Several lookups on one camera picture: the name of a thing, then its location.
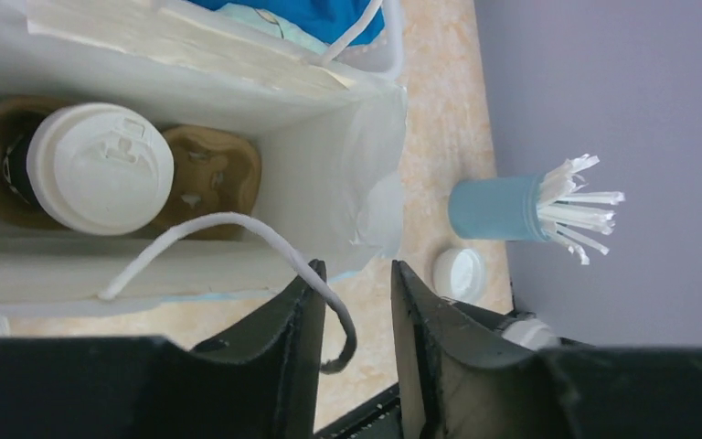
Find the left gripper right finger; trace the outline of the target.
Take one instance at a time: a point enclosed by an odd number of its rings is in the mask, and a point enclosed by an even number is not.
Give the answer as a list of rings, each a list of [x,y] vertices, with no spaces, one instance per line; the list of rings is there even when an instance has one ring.
[[[402,261],[391,308],[407,438],[702,438],[702,348],[533,351]]]

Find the stack of white lids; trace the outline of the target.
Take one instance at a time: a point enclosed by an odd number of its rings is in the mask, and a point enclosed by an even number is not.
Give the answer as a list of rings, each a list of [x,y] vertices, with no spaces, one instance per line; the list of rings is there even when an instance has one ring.
[[[432,266],[437,295],[475,304],[484,295],[486,270],[482,255],[471,248],[450,248]]]

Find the pale blue paper bag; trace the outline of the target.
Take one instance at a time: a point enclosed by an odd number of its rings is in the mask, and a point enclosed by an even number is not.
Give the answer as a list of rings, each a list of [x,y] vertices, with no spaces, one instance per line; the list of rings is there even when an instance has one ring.
[[[402,238],[406,90],[187,1],[0,1],[0,316],[333,281]]]

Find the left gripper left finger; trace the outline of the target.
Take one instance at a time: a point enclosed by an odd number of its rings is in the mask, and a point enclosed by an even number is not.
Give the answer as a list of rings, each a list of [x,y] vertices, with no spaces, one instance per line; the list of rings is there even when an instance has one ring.
[[[309,438],[324,317],[295,278],[190,350],[161,336],[0,338],[0,438]]]

